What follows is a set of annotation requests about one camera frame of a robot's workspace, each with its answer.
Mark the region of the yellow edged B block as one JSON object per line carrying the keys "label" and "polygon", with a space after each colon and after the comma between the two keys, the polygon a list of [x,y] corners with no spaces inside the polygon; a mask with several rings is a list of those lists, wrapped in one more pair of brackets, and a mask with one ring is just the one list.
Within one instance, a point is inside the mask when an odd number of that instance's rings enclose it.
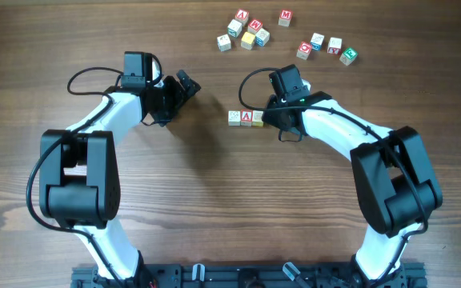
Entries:
{"label": "yellow edged B block", "polygon": [[252,126],[263,126],[263,112],[260,110],[252,111]]}

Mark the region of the red A letter block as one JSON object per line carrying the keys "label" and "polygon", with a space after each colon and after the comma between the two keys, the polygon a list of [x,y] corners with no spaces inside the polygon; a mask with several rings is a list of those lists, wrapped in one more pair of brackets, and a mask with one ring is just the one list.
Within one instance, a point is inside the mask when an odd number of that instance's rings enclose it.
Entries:
{"label": "red A letter block", "polygon": [[241,110],[240,125],[241,126],[252,126],[252,122],[253,122],[253,111],[252,110]]}

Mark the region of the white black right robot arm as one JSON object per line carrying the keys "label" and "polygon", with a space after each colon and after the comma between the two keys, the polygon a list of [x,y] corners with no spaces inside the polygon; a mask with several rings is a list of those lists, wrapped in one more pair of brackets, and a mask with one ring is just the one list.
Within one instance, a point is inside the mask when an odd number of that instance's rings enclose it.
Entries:
{"label": "white black right robot arm", "polygon": [[399,267],[410,237],[423,234],[443,195],[419,133],[392,130],[344,110],[329,94],[311,93],[294,65],[270,68],[274,93],[263,121],[300,138],[318,139],[351,162],[359,208],[368,227],[355,254],[368,286]]}

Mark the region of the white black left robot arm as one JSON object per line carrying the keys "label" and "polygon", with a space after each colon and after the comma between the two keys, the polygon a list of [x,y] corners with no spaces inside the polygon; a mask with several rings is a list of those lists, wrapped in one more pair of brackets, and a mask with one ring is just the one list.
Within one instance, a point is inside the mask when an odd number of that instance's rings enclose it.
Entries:
{"label": "white black left robot arm", "polygon": [[117,216],[121,185],[115,147],[146,116],[165,126],[201,89],[184,70],[164,76],[151,53],[127,51],[101,103],[64,130],[47,130],[26,185],[31,217],[48,230],[75,234],[96,262],[75,269],[73,287],[154,287],[153,274]]}

